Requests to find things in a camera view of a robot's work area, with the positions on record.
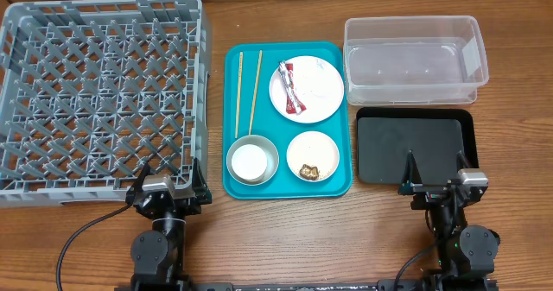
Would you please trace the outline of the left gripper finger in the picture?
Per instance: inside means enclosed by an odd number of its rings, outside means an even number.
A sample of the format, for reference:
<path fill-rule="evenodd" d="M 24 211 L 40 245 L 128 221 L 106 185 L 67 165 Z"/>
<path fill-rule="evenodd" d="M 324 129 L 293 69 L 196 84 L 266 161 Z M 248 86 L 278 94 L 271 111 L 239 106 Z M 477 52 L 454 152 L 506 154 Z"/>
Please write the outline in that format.
<path fill-rule="evenodd" d="M 200 161 L 195 157 L 193 162 L 192 189 L 198 204 L 211 204 L 212 194 L 207 186 L 200 167 Z"/>
<path fill-rule="evenodd" d="M 130 186 L 130 188 L 127 190 L 125 194 L 125 203 L 126 204 L 133 204 L 135 201 L 135 198 L 139 193 L 143 191 L 143 183 L 145 178 L 150 175 L 151 167 L 148 163 L 146 163 L 138 177 L 135 179 L 133 184 Z"/>

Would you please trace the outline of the white cup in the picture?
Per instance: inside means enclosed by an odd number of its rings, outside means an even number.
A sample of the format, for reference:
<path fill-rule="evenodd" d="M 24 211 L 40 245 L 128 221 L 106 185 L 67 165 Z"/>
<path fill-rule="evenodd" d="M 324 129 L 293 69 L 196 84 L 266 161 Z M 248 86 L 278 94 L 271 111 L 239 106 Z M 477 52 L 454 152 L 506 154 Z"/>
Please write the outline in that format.
<path fill-rule="evenodd" d="M 268 165 L 264 151 L 254 144 L 245 144 L 232 155 L 231 166 L 234 173 L 248 182 L 258 181 L 264 175 Z"/>

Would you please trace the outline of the small pink plate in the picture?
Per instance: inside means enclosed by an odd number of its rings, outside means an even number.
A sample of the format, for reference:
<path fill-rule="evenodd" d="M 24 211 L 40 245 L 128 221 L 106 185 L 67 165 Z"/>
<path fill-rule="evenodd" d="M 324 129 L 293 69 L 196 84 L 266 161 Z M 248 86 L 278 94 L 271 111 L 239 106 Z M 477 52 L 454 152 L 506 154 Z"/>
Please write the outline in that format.
<path fill-rule="evenodd" d="M 329 179 L 337 170 L 340 163 L 340 151 L 334 140 L 320 131 L 305 131 L 297 135 L 289 144 L 286 152 L 286 161 L 290 171 L 299 179 L 299 170 L 303 164 L 317 166 L 319 180 L 305 180 L 307 182 L 321 182 Z"/>

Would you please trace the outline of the brown food scrap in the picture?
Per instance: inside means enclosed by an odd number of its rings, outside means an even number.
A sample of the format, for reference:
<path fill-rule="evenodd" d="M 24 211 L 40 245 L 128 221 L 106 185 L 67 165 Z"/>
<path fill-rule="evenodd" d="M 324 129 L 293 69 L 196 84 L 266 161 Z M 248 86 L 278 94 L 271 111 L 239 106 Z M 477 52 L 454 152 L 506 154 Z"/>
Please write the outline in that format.
<path fill-rule="evenodd" d="M 304 180 L 319 180 L 319 170 L 317 166 L 309 166 L 308 164 L 303 164 L 299 170 L 299 176 Z"/>

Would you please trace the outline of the red silver snack wrapper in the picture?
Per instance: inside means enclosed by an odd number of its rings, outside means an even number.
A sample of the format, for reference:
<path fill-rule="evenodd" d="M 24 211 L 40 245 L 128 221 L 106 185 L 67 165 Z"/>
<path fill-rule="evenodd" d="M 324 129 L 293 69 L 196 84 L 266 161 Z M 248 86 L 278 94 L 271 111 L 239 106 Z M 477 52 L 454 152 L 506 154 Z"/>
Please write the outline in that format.
<path fill-rule="evenodd" d="M 286 112 L 288 114 L 301 114 L 306 110 L 306 106 L 296 95 L 293 81 L 293 65 L 285 61 L 280 61 L 278 72 L 287 95 Z"/>

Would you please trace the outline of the wooden chopstick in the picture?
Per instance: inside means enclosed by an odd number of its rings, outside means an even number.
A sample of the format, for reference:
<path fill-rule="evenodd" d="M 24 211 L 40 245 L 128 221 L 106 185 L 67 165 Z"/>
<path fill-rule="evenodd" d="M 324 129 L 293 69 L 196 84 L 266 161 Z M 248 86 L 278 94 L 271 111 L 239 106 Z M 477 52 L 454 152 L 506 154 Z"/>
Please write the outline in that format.
<path fill-rule="evenodd" d="M 237 100 L 236 100 L 236 116 L 235 116 L 235 138 L 236 139 L 238 139 L 238 133 L 239 133 L 243 60 L 244 60 L 244 53 L 240 52 L 239 60 L 238 60 L 238 83 L 237 83 Z"/>
<path fill-rule="evenodd" d="M 253 127 L 253 122 L 255 117 L 256 103 L 257 103 L 257 90 L 258 90 L 262 60 L 263 60 L 263 50 L 259 50 L 258 59 L 257 59 L 256 78 L 255 78 L 254 90 L 253 90 L 252 101 L 251 101 L 251 114 L 250 114 L 248 135 L 251 135 L 252 133 L 252 127 Z"/>

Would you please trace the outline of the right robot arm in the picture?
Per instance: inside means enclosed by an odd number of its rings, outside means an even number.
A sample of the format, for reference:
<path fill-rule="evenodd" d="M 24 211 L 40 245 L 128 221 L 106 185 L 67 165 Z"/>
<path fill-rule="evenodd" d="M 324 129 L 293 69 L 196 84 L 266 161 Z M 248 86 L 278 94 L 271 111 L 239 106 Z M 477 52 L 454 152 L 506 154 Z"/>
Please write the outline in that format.
<path fill-rule="evenodd" d="M 467 223 L 464 208 L 479 202 L 488 188 L 487 176 L 473 168 L 462 152 L 457 154 L 457 175 L 443 185 L 425 185 L 415 156 L 406 157 L 400 195 L 411 195 L 410 207 L 425 212 L 426 225 L 434 242 L 418 252 L 398 271 L 393 290 L 496 290 L 487 278 L 494 271 L 500 236 L 480 225 Z M 423 272 L 418 281 L 402 278 L 406 269 L 421 257 L 436 251 L 438 269 Z"/>

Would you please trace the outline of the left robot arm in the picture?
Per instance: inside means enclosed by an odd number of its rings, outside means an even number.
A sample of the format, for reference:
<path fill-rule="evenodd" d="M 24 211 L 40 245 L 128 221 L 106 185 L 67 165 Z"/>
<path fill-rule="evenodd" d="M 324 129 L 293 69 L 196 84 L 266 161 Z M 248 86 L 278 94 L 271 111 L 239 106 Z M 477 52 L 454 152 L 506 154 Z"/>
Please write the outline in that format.
<path fill-rule="evenodd" d="M 125 196 L 127 205 L 152 222 L 152 229 L 137 235 L 130 247 L 134 273 L 132 290 L 192 290 L 184 272 L 186 217 L 201 213 L 213 197 L 197 159 L 192 183 L 179 190 L 170 176 L 153 175 L 146 164 Z"/>

